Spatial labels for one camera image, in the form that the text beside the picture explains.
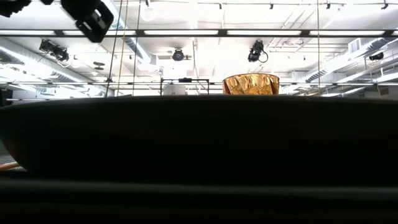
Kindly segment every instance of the fluorescent light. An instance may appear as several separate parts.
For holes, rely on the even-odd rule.
[[[135,35],[136,31],[135,30],[108,30],[106,35]]]
[[[398,83],[378,83],[379,86],[398,86]]]
[[[384,32],[383,30],[320,30],[319,35],[383,35]],[[318,31],[310,31],[310,35],[318,35]]]
[[[0,30],[1,35],[55,35],[52,30]]]
[[[62,32],[65,35],[84,35],[84,33],[80,30],[64,30]]]
[[[299,30],[228,30],[228,35],[300,35]]]
[[[359,91],[359,90],[363,90],[363,89],[364,89],[364,87],[355,88],[355,89],[353,89],[353,90],[348,90],[348,91],[345,92],[344,94],[352,94],[352,93],[355,93],[355,92],[357,92],[357,91]]]
[[[48,82],[17,82],[17,84],[23,85],[48,85]]]
[[[93,83],[93,85],[107,85],[107,84],[108,84],[107,82],[102,82],[102,83],[96,82],[96,83]],[[109,83],[109,85],[128,85],[128,83],[126,83],[126,82],[122,82],[122,83],[111,82],[111,83]]]
[[[340,95],[341,93],[327,93],[327,94],[323,94],[323,95],[321,95],[321,96],[324,96],[324,97],[333,97],[333,96],[338,96],[338,95]]]
[[[371,86],[373,83],[337,83],[338,86]]]
[[[145,30],[146,35],[216,35],[218,30]]]
[[[87,85],[88,83],[81,83],[81,82],[76,82],[76,83],[55,82],[53,84],[54,85]]]

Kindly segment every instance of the metal frame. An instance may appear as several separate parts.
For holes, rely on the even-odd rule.
[[[42,35],[42,34],[5,34],[5,32],[12,32],[12,31],[30,31],[30,32],[40,32],[40,31],[53,31],[53,35]],[[165,32],[170,32],[171,30],[177,31],[177,32],[207,32],[207,31],[217,31],[216,34],[159,34],[159,35],[154,35],[154,34],[146,34],[146,31],[165,31]],[[67,38],[85,38],[84,34],[70,34],[68,35],[68,31],[78,31],[78,30],[63,30],[63,29],[0,29],[0,37],[67,37]],[[300,37],[300,38],[315,38],[318,37],[318,35],[315,34],[310,34],[311,31],[316,32],[316,29],[126,29],[126,32],[135,32],[135,34],[126,34],[123,35],[124,30],[119,30],[120,34],[118,35],[105,35],[105,37],[109,38],[115,38],[115,37]],[[233,34],[228,34],[228,31],[261,31],[261,32],[270,32],[274,34],[239,34],[239,35],[233,35]],[[300,32],[299,34],[295,35],[284,35],[283,33],[288,32],[288,31],[297,31]],[[382,34],[379,35],[361,35],[361,34],[350,34],[350,35],[319,35],[320,38],[358,38],[358,37],[364,37],[364,38],[378,38],[378,37],[397,37],[398,38],[398,30],[394,29],[321,29],[319,30],[320,32],[365,32],[365,31],[383,31]]]
[[[65,83],[65,82],[0,82],[0,85],[153,85],[159,86],[162,85],[164,81],[179,81],[179,79],[161,79],[160,82],[121,82],[121,83],[107,83],[107,82],[75,82],[75,83]],[[192,81],[205,81],[210,85],[222,85],[221,82],[210,82],[209,79],[192,79]],[[198,85],[198,83],[192,82],[177,82],[174,84],[181,84],[181,85]],[[302,83],[302,82],[281,82],[279,83],[280,86],[287,86],[287,85],[303,85],[303,86],[398,86],[398,82],[382,82],[382,83]]]
[[[192,84],[194,84],[194,85],[200,84],[201,86],[203,86],[203,85],[200,83],[200,81],[205,81],[205,82],[207,82],[207,95],[210,95],[210,81],[209,81],[208,78],[197,78],[197,79],[194,79],[194,78],[178,78],[178,79],[167,78],[167,79],[163,79],[163,78],[161,78],[160,79],[160,91],[159,91],[161,96],[162,96],[162,93],[163,93],[163,82],[164,81],[171,81],[166,87],[168,87],[170,84],[172,84],[173,81],[178,81],[179,83],[183,83],[184,85],[186,85],[188,83],[192,83],[192,81],[196,81],[198,83],[192,83]]]

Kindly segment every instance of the black surface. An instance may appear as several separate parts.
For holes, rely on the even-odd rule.
[[[285,96],[48,101],[1,109],[0,135],[42,177],[388,186],[397,111],[393,101]]]
[[[398,221],[396,187],[159,185],[0,173],[0,215],[102,218],[261,218],[272,223]]]

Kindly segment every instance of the pipe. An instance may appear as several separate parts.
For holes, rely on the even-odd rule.
[[[344,54],[341,55],[339,58],[336,58],[326,64],[320,71],[318,71],[318,68],[308,72],[305,75],[305,82],[312,82],[316,80],[319,77],[322,77],[327,74],[331,74],[335,70],[341,69],[351,63],[353,63],[352,59],[358,58],[358,57],[367,57],[372,55],[373,53],[377,52],[380,50],[382,47],[384,47],[387,44],[390,44],[391,42],[397,40],[395,37],[389,37],[389,38],[378,38],[370,43],[367,44],[365,47],[361,47],[359,50],[354,52],[353,54]]]
[[[59,80],[62,80],[63,82],[92,82],[92,80],[83,75],[75,73],[67,68],[63,68],[57,63],[52,62],[41,55],[37,55],[36,53],[33,53],[30,50],[4,38],[0,39],[0,53],[1,52],[3,55],[7,55],[9,58],[12,58],[12,62],[8,63],[26,66],[28,67],[27,71],[32,72],[33,74],[48,73],[48,79],[53,82]],[[105,87],[103,86],[89,86],[88,88],[96,88],[99,92],[105,91]]]
[[[115,30],[129,29],[129,27],[126,24],[124,24],[124,19],[119,15],[119,12],[116,9],[115,3],[113,3],[112,0],[103,0],[103,2],[106,4],[108,9],[112,12],[113,17],[114,17],[113,23],[111,24],[111,28],[115,29]],[[141,45],[139,45],[137,43],[137,39],[132,38],[132,37],[122,37],[122,40],[124,40],[125,44],[137,55],[138,60],[140,60],[141,62],[145,62],[145,63],[151,63],[152,58],[151,58],[150,54],[148,54],[147,51]]]

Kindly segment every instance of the spotlight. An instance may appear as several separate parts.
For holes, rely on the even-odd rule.
[[[381,59],[383,59],[383,58],[384,58],[383,52],[378,53],[378,54],[376,54],[376,55],[372,55],[372,56],[369,57],[369,59],[370,59],[371,61],[373,61],[373,60],[381,60]]]
[[[267,56],[267,60],[263,62],[260,61],[260,56],[262,53]],[[268,61],[268,54],[264,51],[264,44],[262,43],[262,40],[256,40],[253,47],[250,49],[248,60],[249,62],[259,61],[261,63],[266,63]]]
[[[69,54],[67,52],[67,49],[52,44],[48,40],[42,40],[39,50],[43,51],[46,54],[50,53],[50,55],[55,57],[58,61],[66,62],[69,60]]]
[[[173,54],[173,60],[179,62],[183,59],[184,59],[184,54],[182,53],[182,49],[175,49],[175,52]]]

